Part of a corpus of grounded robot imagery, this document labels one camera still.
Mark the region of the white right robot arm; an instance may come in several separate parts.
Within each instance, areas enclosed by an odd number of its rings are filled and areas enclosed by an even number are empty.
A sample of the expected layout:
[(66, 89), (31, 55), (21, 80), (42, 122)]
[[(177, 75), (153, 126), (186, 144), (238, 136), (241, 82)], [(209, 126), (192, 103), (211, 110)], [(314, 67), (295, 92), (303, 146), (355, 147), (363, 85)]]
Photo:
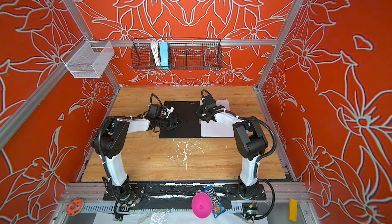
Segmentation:
[(273, 130), (254, 116), (242, 117), (217, 105), (217, 101), (205, 89), (201, 91), (201, 103), (197, 109), (199, 119), (207, 123), (214, 121), (233, 129), (237, 150), (243, 158), (238, 194), (244, 199), (255, 197), (261, 181), (258, 178), (260, 161), (277, 148)]

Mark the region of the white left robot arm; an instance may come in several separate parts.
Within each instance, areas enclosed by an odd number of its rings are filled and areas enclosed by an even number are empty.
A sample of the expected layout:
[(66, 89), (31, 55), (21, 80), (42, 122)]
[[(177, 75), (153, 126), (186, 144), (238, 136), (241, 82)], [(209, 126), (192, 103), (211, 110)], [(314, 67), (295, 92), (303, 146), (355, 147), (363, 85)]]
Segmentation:
[(136, 117), (109, 116), (100, 125), (91, 147), (100, 156), (107, 177), (109, 191), (118, 199), (131, 194), (129, 177), (125, 172), (121, 153), (128, 134), (136, 132), (172, 130), (184, 121), (174, 114), (174, 107), (164, 105), (151, 94), (148, 110)]

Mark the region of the blue folder black inside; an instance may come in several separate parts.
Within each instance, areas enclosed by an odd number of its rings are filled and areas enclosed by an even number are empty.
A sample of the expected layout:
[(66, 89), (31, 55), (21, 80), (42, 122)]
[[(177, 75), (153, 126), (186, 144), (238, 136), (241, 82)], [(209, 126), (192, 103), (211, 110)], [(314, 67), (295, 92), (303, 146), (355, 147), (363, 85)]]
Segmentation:
[(165, 101), (164, 105), (174, 107), (173, 114), (183, 122), (174, 129), (159, 132), (160, 139), (201, 137), (201, 125), (197, 116), (197, 109), (200, 107), (199, 101)]

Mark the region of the printed paper sheet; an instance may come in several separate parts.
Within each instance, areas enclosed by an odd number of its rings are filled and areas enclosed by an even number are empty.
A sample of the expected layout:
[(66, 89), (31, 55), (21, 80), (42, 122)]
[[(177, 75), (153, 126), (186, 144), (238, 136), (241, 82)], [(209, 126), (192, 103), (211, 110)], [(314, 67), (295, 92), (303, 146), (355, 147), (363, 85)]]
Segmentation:
[(218, 113), (217, 122), (210, 120), (206, 122), (200, 120), (201, 137), (219, 137), (219, 138), (234, 138), (234, 131), (232, 125), (236, 123), (236, 118), (232, 118), (229, 114)]

